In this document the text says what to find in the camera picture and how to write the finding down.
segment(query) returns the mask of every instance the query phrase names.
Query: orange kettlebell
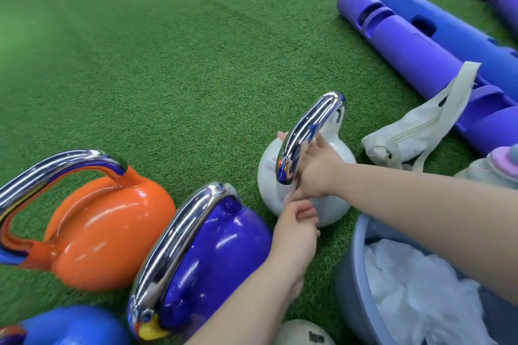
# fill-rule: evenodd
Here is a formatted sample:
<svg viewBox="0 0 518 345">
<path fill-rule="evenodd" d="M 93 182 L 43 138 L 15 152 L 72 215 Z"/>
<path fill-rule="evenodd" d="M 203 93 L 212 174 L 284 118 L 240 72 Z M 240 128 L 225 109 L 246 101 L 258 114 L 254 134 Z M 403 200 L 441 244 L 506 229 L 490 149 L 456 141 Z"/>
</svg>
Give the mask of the orange kettlebell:
<svg viewBox="0 0 518 345">
<path fill-rule="evenodd" d="M 106 176 L 62 202 L 43 241 L 9 232 L 12 218 L 32 199 L 62 177 L 85 169 Z M 56 154 L 0 189 L 0 264 L 48 270 L 83 291 L 125 288 L 175 211 L 169 194 L 123 159 L 100 150 Z"/>
</svg>

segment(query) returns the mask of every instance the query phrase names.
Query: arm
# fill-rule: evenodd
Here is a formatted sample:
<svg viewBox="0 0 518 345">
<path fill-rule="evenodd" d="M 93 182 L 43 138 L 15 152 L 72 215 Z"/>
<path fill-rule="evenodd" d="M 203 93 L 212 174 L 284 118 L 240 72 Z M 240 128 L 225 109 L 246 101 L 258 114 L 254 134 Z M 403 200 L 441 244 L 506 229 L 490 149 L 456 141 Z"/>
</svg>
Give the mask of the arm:
<svg viewBox="0 0 518 345">
<path fill-rule="evenodd" d="M 314 257 L 318 217 L 310 201 L 288 204 L 268 259 L 225 301 L 186 345 L 269 345 L 300 294 Z"/>
<path fill-rule="evenodd" d="M 321 136 L 290 199 L 336 195 L 518 304 L 518 191 L 465 179 L 346 164 Z"/>
</svg>

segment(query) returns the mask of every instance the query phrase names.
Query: blue tube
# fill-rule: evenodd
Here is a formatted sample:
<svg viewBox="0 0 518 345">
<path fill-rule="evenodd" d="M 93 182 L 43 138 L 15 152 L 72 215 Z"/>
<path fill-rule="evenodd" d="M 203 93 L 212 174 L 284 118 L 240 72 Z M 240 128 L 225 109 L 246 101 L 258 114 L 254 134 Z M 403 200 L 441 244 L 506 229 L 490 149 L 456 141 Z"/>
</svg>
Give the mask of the blue tube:
<svg viewBox="0 0 518 345">
<path fill-rule="evenodd" d="M 482 63 L 479 76 L 518 102 L 518 52 L 427 0 L 380 0 L 460 61 Z"/>
</svg>

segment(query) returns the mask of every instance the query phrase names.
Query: hand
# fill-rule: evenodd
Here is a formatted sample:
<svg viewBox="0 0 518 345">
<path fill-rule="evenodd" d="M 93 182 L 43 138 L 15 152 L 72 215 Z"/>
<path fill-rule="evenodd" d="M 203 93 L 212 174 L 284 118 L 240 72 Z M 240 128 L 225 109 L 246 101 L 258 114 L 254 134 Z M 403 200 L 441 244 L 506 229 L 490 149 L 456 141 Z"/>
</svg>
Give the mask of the hand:
<svg viewBox="0 0 518 345">
<path fill-rule="evenodd" d="M 286 133 L 279 131 L 277 137 L 284 140 Z M 340 154 L 318 133 L 302 154 L 295 176 L 297 188 L 288 195 L 286 202 L 335 195 L 344 164 Z"/>
<path fill-rule="evenodd" d="M 315 256 L 318 222 L 311 201 L 297 201 L 285 206 L 275 225 L 268 261 L 277 275 L 292 277 L 293 299 L 300 295 L 304 273 Z"/>
</svg>

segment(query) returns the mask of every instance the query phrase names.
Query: green turf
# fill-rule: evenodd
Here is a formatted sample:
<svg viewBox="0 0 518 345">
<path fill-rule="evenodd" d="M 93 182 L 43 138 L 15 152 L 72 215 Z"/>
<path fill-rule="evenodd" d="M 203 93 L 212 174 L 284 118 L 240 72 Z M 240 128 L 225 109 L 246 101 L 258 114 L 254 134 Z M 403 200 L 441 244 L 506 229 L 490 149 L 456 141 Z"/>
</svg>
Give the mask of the green turf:
<svg viewBox="0 0 518 345">
<path fill-rule="evenodd" d="M 504 44 L 508 31 L 479 0 L 431 0 Z M 180 204 L 213 179 L 232 183 L 267 221 L 256 172 L 277 130 L 323 93 L 348 98 L 342 138 L 360 139 L 420 97 L 337 16 L 336 0 L 0 0 L 0 183 L 73 148 L 117 153 Z M 475 154 L 450 134 L 428 172 L 453 175 Z M 61 182 L 18 215 L 41 238 L 52 210 L 92 178 Z M 287 318 L 353 343 L 333 294 L 333 268 L 358 213 L 322 231 L 304 291 Z M 92 295 L 46 273 L 0 268 L 0 326 L 94 303 L 123 315 L 127 289 Z"/>
</svg>

